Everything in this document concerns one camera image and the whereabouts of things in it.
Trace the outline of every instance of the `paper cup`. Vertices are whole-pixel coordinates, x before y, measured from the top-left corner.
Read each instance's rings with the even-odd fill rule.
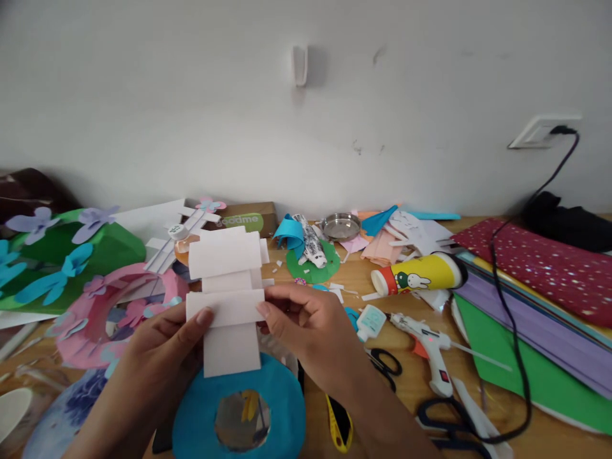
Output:
[[[379,295],[397,295],[413,290],[459,288],[467,280],[467,269],[456,257],[435,252],[374,270],[372,283]]]
[[[51,395],[30,388],[0,397],[0,458],[9,457],[23,446],[52,400]]]

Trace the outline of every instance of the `metal bowl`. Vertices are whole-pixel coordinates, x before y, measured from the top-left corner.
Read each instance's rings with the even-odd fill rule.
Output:
[[[361,231],[361,220],[353,214],[332,214],[321,221],[321,231],[333,241],[350,241]]]

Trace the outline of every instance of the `black cable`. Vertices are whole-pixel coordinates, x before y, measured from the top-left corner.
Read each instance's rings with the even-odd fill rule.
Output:
[[[553,172],[553,175],[551,175],[551,177],[544,183],[544,185],[538,188],[531,195],[531,197],[527,200],[527,204],[525,204],[525,206],[530,205],[533,202],[533,200],[536,198],[536,196],[540,194],[540,192],[546,186],[548,186],[550,182],[552,182],[555,179],[555,177],[559,174],[559,172],[561,171],[561,169],[563,168],[563,166],[565,165],[569,157],[572,156],[572,153],[574,153],[574,150],[576,150],[576,147],[578,146],[578,142],[580,142],[580,134],[578,134],[577,131],[570,129],[566,126],[557,126],[550,133],[551,134],[561,134],[561,135],[573,135],[574,143],[572,144],[572,147],[569,149],[569,151],[567,152],[563,160],[561,160],[561,162],[557,166],[557,169],[555,169],[555,171]],[[525,415],[525,421],[516,429],[511,430],[510,432],[507,432],[507,433],[503,433],[501,435],[496,435],[494,437],[487,438],[487,439],[480,438],[480,440],[482,440],[484,443],[489,443],[489,444],[498,444],[498,443],[502,443],[502,442],[518,437],[524,431],[527,430],[527,428],[529,427],[529,424],[531,423],[531,418],[532,418],[533,407],[531,404],[531,387],[529,386],[529,378],[527,377],[527,370],[525,370],[525,363],[523,362],[523,356],[521,355],[521,349],[518,345],[519,338],[518,338],[518,331],[516,329],[516,322],[514,321],[514,316],[512,315],[512,312],[510,311],[508,304],[506,304],[506,299],[504,298],[504,292],[502,291],[502,283],[499,280],[499,275],[497,273],[497,255],[495,253],[495,237],[502,231],[502,229],[504,229],[510,222],[512,222],[519,215],[520,213],[512,216],[502,226],[500,226],[499,228],[495,230],[495,232],[491,236],[491,240],[489,241],[489,250],[491,250],[491,264],[493,265],[493,281],[495,283],[495,289],[497,290],[499,300],[502,302],[502,306],[504,307],[504,310],[506,314],[508,315],[508,317],[510,318],[510,322],[512,323],[514,355],[516,356],[516,362],[518,364],[518,369],[521,373],[521,379],[523,381],[523,394],[525,397],[525,403],[527,405],[527,413]]]

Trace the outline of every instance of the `white wall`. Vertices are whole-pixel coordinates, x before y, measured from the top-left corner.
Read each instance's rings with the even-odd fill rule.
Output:
[[[583,142],[550,190],[612,210],[608,0],[0,5],[0,166],[47,171],[86,205],[208,191],[312,217],[396,201],[497,214],[568,146],[506,145],[570,111]],[[296,43],[311,46],[304,91]]]

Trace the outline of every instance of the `fingernail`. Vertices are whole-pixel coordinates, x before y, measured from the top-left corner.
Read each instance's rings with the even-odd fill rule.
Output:
[[[196,316],[196,322],[198,323],[198,325],[204,325],[204,322],[206,322],[206,320],[208,320],[208,318],[212,315],[212,309],[209,307],[205,307],[204,309],[202,309],[198,315]]]
[[[259,311],[259,313],[263,316],[264,319],[268,317],[270,313],[270,306],[268,306],[266,302],[258,303],[256,308]]]

